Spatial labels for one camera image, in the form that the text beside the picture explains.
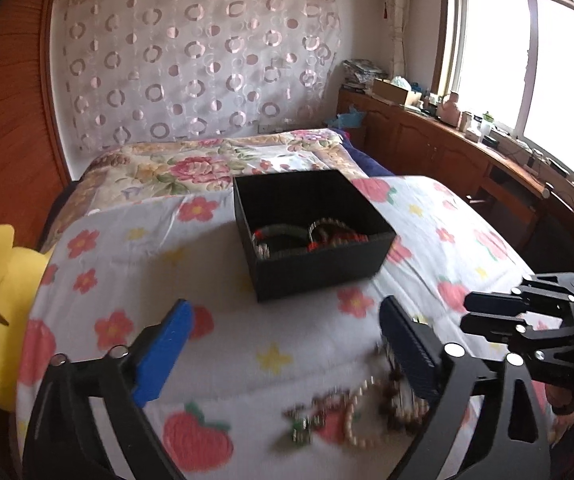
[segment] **window pane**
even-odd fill
[[[527,0],[468,0],[460,109],[515,128],[529,50]]]
[[[538,65],[525,137],[574,171],[574,10],[538,0]]]

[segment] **bed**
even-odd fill
[[[409,437],[384,449],[348,449],[330,426],[295,449],[281,412],[386,373],[373,348],[378,306],[392,294],[443,342],[501,358],[505,346],[459,329],[464,297],[470,290],[508,292],[531,270],[445,186],[422,176],[368,178],[342,142],[330,130],[302,130],[135,144],[97,159],[45,244],[56,246],[24,343],[16,409],[21,451],[51,355],[101,357],[133,342],[183,297],[193,304],[196,325],[145,414],[187,478],[291,479],[296,470],[299,478],[387,478]],[[397,231],[381,271],[371,280],[257,304],[235,225],[233,176],[329,168],[352,180]],[[554,326],[544,316],[526,320],[539,329]],[[550,416],[544,387],[535,386]],[[106,413],[93,408],[116,473],[132,478]],[[443,477],[457,471],[479,410],[473,399]],[[199,419],[216,433],[199,428]],[[206,454],[207,442],[213,452]]]

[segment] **open black box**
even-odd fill
[[[369,200],[337,170],[237,176],[234,207],[258,301],[371,278],[396,237]],[[252,242],[257,229],[271,224],[306,228],[321,218],[344,222],[369,240],[266,260],[257,256]]]

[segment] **cabinet door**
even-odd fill
[[[396,125],[391,117],[378,111],[369,111],[365,125],[365,153],[388,170],[394,171],[391,144],[395,138]]]
[[[426,175],[433,154],[432,138],[410,124],[400,124],[393,146],[391,171],[398,175]]]
[[[464,139],[456,141],[459,145],[448,142],[435,146],[430,176],[464,198],[477,192],[488,162],[483,153]]]

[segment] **yellow plush toy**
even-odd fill
[[[12,412],[27,317],[49,254],[13,247],[14,228],[0,225],[0,408]]]

